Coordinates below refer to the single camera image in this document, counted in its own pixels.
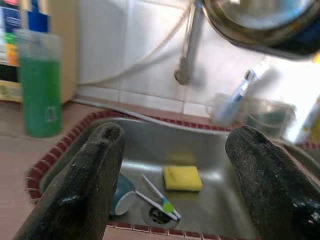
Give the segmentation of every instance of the sink drain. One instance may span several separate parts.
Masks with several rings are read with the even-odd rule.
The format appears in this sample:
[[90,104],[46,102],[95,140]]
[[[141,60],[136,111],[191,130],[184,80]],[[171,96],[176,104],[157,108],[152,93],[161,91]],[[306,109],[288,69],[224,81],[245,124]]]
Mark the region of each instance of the sink drain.
[[159,209],[149,205],[142,208],[142,218],[147,225],[163,229],[173,229],[179,223],[179,221],[172,220]]

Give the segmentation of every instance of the bottle label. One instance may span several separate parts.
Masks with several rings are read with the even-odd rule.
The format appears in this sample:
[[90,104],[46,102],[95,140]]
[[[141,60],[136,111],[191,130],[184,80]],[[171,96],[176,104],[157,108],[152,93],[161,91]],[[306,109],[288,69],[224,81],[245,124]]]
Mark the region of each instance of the bottle label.
[[46,108],[46,122],[52,123],[57,121],[57,108],[55,106],[48,106]]

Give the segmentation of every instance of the faucet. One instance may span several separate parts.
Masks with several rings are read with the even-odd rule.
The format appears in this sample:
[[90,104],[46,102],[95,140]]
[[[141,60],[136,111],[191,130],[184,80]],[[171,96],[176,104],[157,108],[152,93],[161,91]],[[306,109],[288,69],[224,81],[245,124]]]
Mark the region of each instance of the faucet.
[[192,78],[194,62],[199,44],[201,27],[204,20],[202,0],[195,0],[190,8],[185,31],[182,56],[179,67],[174,71],[174,78],[181,84],[187,85]]

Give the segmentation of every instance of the white cable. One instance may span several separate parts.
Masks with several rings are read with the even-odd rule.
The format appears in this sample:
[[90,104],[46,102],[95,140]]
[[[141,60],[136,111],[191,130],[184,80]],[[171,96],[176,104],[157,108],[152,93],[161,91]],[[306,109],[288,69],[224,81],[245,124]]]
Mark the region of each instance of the white cable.
[[157,53],[160,49],[162,49],[173,38],[173,36],[178,32],[178,30],[181,28],[181,26],[185,22],[185,19],[189,15],[192,3],[193,3],[193,1],[190,2],[190,5],[184,11],[184,13],[180,17],[179,21],[174,25],[174,27],[169,31],[169,33],[164,37],[164,39],[159,43],[159,45],[154,50],[149,52],[147,55],[145,55],[144,57],[140,58],[136,63],[134,63],[133,65],[131,65],[127,69],[123,70],[122,72],[119,72],[119,73],[117,73],[117,74],[115,74],[113,76],[109,76],[109,77],[107,77],[105,79],[82,81],[82,82],[79,82],[78,84],[79,85],[89,85],[89,84],[97,84],[97,83],[113,80],[113,79],[119,78],[122,75],[125,75],[125,74],[127,74],[129,72],[132,72],[135,69],[137,69],[138,67],[140,67],[140,65],[142,63],[144,63],[145,61],[150,59],[155,53]]
[[120,112],[120,113],[123,113],[123,114],[127,114],[129,116],[132,116],[132,117],[135,117],[135,118],[138,118],[138,119],[150,122],[150,123],[159,124],[159,125],[166,126],[166,127],[169,127],[169,128],[187,130],[187,131],[190,131],[190,132],[201,133],[201,134],[216,134],[216,135],[223,135],[223,136],[226,136],[227,134],[229,134],[228,131],[215,131],[215,130],[207,130],[207,129],[200,129],[200,128],[181,126],[181,125],[177,125],[177,124],[173,124],[173,123],[157,120],[157,119],[154,119],[152,117],[149,117],[149,116],[146,116],[146,115],[142,115],[142,114],[139,114],[139,113],[134,112],[134,111],[129,111],[129,110],[125,109],[125,108],[112,106],[112,105],[109,105],[109,104],[97,103],[97,102],[94,102],[94,101],[83,100],[83,99],[79,99],[79,98],[74,98],[74,99],[71,100],[71,102],[77,103],[77,104],[90,105],[90,106],[94,106],[94,107],[101,108],[101,109],[114,110],[114,111],[117,111],[117,112]]

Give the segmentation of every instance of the kitchen sink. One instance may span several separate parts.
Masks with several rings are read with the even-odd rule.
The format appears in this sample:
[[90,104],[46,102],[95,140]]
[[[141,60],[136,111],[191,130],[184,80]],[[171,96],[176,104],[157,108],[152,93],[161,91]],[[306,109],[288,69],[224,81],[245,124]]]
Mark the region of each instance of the kitchen sink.
[[[96,120],[46,174],[40,185],[41,192],[68,164],[92,131],[106,122],[119,124],[126,134],[122,174],[137,190],[159,202],[143,181],[142,174],[145,174],[182,216],[179,222],[170,220],[137,197],[127,213],[110,217],[111,221],[233,238],[259,237],[225,152],[226,132],[199,133],[120,117]],[[164,166],[192,165],[198,168],[202,191],[165,190]]]

